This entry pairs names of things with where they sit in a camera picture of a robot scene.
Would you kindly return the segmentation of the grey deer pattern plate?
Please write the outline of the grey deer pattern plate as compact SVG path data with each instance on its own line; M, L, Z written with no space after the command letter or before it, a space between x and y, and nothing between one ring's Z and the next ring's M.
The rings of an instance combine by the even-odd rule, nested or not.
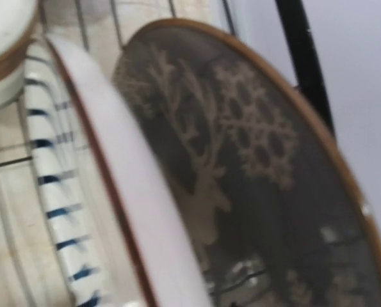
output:
M213 306L381 306L381 237L333 135L231 35L137 30L113 80L175 198Z

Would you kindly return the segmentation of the black white striped plate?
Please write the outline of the black white striped plate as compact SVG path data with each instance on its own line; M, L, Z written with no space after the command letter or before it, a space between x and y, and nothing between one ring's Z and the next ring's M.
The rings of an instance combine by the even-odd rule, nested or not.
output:
M163 172L122 96L64 39L32 39L25 122L74 306L210 306Z

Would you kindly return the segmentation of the white and brown cup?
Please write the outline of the white and brown cup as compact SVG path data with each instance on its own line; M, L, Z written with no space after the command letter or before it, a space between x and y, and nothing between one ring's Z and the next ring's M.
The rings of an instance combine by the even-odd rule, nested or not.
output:
M26 51L38 22L38 1L0 0L0 108L24 86Z

